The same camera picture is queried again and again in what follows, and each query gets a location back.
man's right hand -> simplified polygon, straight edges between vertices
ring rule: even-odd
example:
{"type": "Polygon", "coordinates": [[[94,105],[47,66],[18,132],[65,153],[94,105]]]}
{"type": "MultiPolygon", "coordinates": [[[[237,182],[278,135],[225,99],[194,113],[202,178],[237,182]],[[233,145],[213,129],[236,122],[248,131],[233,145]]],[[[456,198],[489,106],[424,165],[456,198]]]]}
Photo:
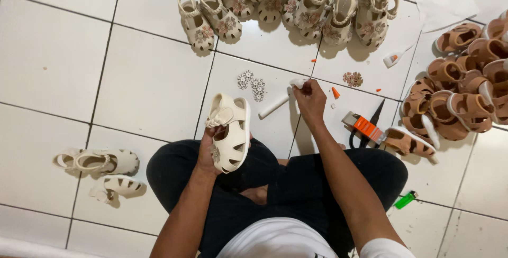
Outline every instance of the man's right hand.
{"type": "Polygon", "coordinates": [[[308,80],[302,89],[293,87],[298,108],[311,131],[317,126],[324,125],[326,95],[316,80],[308,80]]]}

white shirt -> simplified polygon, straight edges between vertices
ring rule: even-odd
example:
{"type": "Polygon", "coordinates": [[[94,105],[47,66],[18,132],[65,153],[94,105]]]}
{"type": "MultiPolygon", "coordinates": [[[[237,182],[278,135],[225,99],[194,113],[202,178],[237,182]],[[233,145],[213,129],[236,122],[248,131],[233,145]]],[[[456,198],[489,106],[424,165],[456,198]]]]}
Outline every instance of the white shirt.
{"type": "MultiPolygon", "coordinates": [[[[330,245],[314,229],[293,218],[260,220],[238,233],[217,257],[224,258],[337,258],[330,245]]],[[[360,258],[415,258],[406,247],[385,238],[362,248],[360,258]]]]}

black pants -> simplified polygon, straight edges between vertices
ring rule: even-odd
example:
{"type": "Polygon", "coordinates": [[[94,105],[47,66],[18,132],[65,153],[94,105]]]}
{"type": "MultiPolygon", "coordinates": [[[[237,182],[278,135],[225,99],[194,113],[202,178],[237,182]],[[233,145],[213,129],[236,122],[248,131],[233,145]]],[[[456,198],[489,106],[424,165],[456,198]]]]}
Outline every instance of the black pants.
{"type": "MultiPolygon", "coordinates": [[[[162,146],[150,159],[147,177],[162,206],[171,213],[198,159],[200,141],[184,140],[162,146]]],[[[328,186],[319,154],[293,157],[287,167],[256,139],[251,140],[243,165],[220,174],[213,187],[199,247],[202,257],[216,257],[235,235],[260,219],[291,217],[318,231],[343,257],[354,247],[346,219],[328,186]],[[256,205],[239,192],[268,184],[267,204],[256,205]]],[[[397,157],[378,149],[351,149],[346,154],[367,179],[385,211],[407,180],[397,157]]]]}

scissors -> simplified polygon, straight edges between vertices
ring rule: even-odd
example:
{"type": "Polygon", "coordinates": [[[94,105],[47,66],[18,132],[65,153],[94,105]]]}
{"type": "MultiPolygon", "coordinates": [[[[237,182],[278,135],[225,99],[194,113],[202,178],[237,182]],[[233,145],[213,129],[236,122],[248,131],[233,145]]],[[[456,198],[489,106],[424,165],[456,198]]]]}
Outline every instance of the scissors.
{"type": "MultiPolygon", "coordinates": [[[[383,99],[383,101],[381,102],[381,104],[378,107],[378,110],[376,110],[376,112],[374,113],[374,116],[372,116],[372,118],[370,120],[370,123],[372,123],[373,125],[378,125],[379,115],[381,114],[381,111],[383,110],[383,105],[384,105],[385,100],[386,99],[383,99]]],[[[357,131],[358,130],[356,128],[354,128],[353,131],[351,132],[351,135],[350,135],[351,149],[356,149],[356,147],[353,145],[352,140],[355,137],[357,131]]],[[[359,148],[367,147],[367,144],[369,143],[369,141],[370,141],[370,139],[367,136],[362,134],[362,139],[360,140],[360,147],[359,148]]],[[[379,149],[379,144],[376,144],[376,146],[374,148],[379,149]]]]}

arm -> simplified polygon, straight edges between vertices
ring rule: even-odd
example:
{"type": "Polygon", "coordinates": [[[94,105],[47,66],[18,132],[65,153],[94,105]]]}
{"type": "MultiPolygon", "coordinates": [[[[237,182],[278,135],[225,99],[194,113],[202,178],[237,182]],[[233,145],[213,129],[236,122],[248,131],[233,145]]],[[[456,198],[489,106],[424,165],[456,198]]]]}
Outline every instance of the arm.
{"type": "Polygon", "coordinates": [[[203,235],[208,204],[215,178],[220,171],[213,166],[210,145],[214,128],[207,128],[201,139],[199,157],[180,199],[162,227],[150,258],[194,258],[203,235]]]}
{"type": "Polygon", "coordinates": [[[293,91],[303,119],[314,136],[328,184],[346,217],[358,253],[375,238],[388,238],[404,245],[390,224],[378,195],[328,132],[323,120],[326,95],[318,82],[309,80],[302,89],[295,87],[293,91]]]}

